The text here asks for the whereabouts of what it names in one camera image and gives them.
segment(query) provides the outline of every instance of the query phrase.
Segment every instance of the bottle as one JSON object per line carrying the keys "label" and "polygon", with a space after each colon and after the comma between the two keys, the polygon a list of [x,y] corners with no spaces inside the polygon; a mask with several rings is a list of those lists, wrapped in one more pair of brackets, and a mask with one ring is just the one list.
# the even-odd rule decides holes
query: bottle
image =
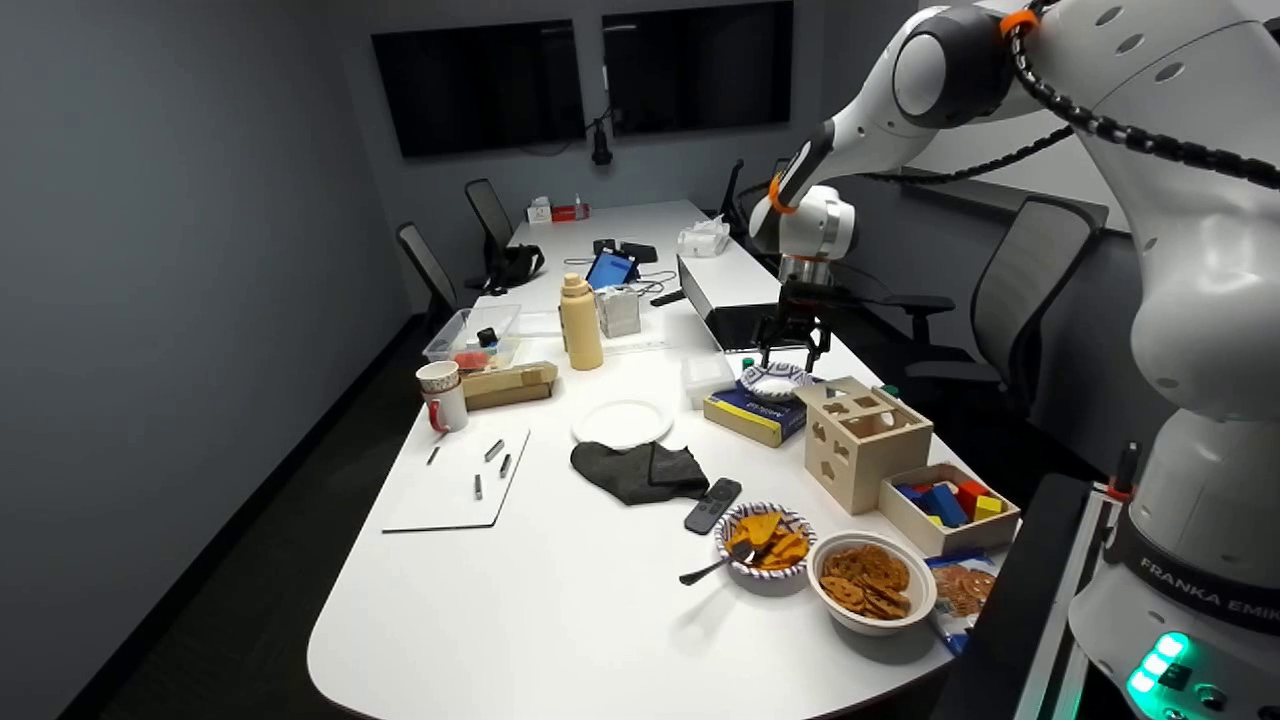
{"label": "bottle", "polygon": [[432,359],[414,367],[414,379],[425,383],[425,406],[439,436],[468,423],[468,398],[457,359]]}
{"label": "bottle", "polygon": [[558,335],[573,367],[587,373],[604,362],[594,291],[576,270],[558,285]]}

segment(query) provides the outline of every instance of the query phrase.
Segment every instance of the wall-mounted tv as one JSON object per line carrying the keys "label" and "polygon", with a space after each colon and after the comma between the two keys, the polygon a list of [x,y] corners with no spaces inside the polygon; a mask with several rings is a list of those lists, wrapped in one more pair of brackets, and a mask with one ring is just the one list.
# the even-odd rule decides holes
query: wall-mounted tv
{"label": "wall-mounted tv", "polygon": [[790,116],[790,0],[604,17],[613,127],[707,133]]}
{"label": "wall-mounted tv", "polygon": [[403,154],[582,139],[567,20],[373,35]]}

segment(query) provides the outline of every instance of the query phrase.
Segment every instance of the food bowl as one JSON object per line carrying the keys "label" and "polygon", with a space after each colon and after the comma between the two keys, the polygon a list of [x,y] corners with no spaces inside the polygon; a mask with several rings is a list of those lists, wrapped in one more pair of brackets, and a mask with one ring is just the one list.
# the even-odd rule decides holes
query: food bowl
{"label": "food bowl", "polygon": [[786,583],[803,571],[803,556],[813,549],[813,528],[797,512],[780,505],[744,505],[721,522],[721,549],[729,550],[746,522],[767,515],[780,515],[777,531],[767,531],[763,549],[746,561],[729,561],[729,571],[751,583]]}
{"label": "food bowl", "polygon": [[919,623],[935,605],[926,564],[872,531],[834,531],[806,550],[806,583],[833,621],[860,636],[892,636]]}

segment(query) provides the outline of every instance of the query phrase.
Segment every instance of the white plate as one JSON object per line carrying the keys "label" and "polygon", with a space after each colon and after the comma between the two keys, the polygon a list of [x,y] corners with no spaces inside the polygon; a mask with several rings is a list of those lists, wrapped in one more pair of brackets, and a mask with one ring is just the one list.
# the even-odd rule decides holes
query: white plate
{"label": "white plate", "polygon": [[573,441],[604,448],[655,442],[671,430],[671,415],[642,398],[607,398],[573,418]]}

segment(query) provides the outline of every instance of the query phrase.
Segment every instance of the green light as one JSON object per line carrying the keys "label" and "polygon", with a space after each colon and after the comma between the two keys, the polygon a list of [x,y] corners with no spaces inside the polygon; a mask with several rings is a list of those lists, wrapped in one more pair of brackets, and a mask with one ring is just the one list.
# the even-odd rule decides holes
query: green light
{"label": "green light", "polygon": [[1166,671],[1166,658],[1164,658],[1164,656],[1146,656],[1146,658],[1144,658],[1144,671],[1146,671],[1146,676],[1164,676],[1164,671]]}
{"label": "green light", "polygon": [[1154,653],[1166,656],[1166,658],[1177,658],[1177,656],[1189,653],[1189,644],[1190,644],[1190,639],[1189,639],[1183,631],[1166,631],[1166,636],[1160,636]]}
{"label": "green light", "polygon": [[1132,689],[1132,691],[1151,691],[1151,689],[1154,689],[1154,680],[1151,680],[1151,676],[1144,676],[1144,671],[1132,671],[1128,689]]}

